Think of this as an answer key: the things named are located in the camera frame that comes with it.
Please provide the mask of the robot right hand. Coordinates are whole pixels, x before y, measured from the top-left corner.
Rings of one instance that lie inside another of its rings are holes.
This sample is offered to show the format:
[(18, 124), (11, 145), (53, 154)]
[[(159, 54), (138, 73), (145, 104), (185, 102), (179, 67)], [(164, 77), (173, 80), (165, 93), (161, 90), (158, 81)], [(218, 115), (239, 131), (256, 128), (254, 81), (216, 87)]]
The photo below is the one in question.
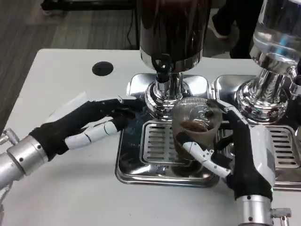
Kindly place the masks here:
[(227, 102), (210, 99), (209, 103), (216, 104), (227, 115), (233, 131), (234, 167), (219, 165), (215, 151), (193, 141), (186, 132), (176, 135), (177, 141), (204, 167), (226, 179), (235, 199), (259, 195), (272, 201), (276, 167), (269, 129), (261, 124), (250, 126), (239, 110)]

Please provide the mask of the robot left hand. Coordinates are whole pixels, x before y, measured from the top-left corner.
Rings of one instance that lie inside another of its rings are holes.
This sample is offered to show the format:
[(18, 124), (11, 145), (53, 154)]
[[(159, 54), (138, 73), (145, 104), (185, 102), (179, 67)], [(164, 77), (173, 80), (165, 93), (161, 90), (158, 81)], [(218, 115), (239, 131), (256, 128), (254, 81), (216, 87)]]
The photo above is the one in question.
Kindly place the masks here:
[(44, 123), (29, 134), (51, 161), (56, 155), (125, 129), (145, 106), (143, 99), (135, 97), (86, 101), (64, 117)]

